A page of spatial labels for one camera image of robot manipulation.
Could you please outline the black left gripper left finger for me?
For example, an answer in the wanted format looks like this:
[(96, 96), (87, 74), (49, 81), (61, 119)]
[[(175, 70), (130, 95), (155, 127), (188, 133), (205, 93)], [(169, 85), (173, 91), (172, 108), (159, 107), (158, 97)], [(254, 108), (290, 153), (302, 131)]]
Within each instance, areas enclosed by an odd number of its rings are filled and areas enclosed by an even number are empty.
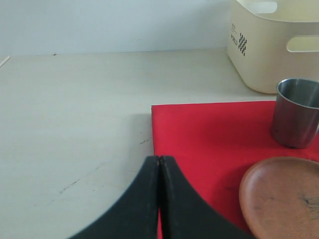
[(72, 239), (156, 239), (158, 235), (159, 158), (145, 158), (123, 195)]

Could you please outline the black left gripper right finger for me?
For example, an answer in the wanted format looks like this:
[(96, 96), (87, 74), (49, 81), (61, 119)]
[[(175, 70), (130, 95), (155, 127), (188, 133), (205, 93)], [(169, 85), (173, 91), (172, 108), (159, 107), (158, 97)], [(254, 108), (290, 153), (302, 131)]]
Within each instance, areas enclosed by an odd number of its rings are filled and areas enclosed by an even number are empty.
[(164, 239), (253, 238), (202, 199), (173, 157), (162, 156), (159, 163), (159, 208)]

